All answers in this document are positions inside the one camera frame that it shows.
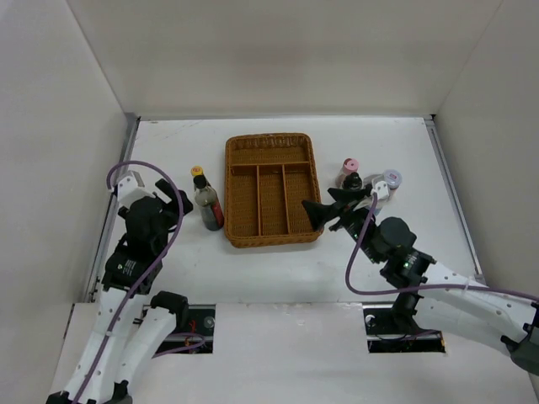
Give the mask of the pink lid spice jar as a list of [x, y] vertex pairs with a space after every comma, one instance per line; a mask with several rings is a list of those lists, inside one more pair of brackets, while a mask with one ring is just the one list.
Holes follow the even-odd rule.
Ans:
[[339, 174], [335, 179], [335, 185], [337, 188], [341, 188], [342, 184], [347, 176], [352, 173], [356, 173], [359, 169], [359, 162], [354, 158], [346, 158], [339, 170]]

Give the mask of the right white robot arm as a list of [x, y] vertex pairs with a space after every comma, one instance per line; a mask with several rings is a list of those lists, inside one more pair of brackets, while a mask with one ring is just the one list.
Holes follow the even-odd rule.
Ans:
[[355, 241], [352, 256], [364, 253], [382, 265], [380, 275], [397, 298], [390, 320], [399, 332], [435, 330], [489, 346], [519, 368], [538, 373], [538, 299], [507, 289], [490, 288], [447, 268], [416, 249], [416, 235], [397, 217], [377, 221], [376, 191], [330, 189], [331, 205], [304, 200], [303, 209], [316, 231], [344, 229]]

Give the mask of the dark soy sauce bottle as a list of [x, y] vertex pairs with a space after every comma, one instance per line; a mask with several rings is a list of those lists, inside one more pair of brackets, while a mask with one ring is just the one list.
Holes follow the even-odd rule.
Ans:
[[219, 231], [224, 226], [224, 214], [216, 191], [203, 174], [193, 177], [195, 203], [199, 206], [202, 221], [210, 231]]

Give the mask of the black grinder pepper bottle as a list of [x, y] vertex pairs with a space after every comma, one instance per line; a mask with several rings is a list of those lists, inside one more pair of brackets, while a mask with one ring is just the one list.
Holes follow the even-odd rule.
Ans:
[[357, 172], [347, 175], [342, 182], [344, 190], [360, 190], [363, 187], [363, 181]]

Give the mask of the yellow cap red sauce bottle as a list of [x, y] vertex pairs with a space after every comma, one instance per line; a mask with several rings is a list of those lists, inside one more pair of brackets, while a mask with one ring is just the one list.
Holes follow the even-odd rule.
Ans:
[[204, 169], [201, 166], [194, 166], [191, 168], [190, 173], [193, 178], [204, 175]]

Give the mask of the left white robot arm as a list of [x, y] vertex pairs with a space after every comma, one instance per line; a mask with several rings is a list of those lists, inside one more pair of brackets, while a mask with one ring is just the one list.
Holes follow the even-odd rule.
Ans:
[[156, 192], [147, 192], [135, 172], [117, 185], [125, 233], [105, 263], [96, 321], [77, 368], [49, 403], [131, 403], [135, 380], [164, 338], [188, 328], [186, 297], [149, 294], [179, 220], [193, 205], [167, 180], [155, 185]]

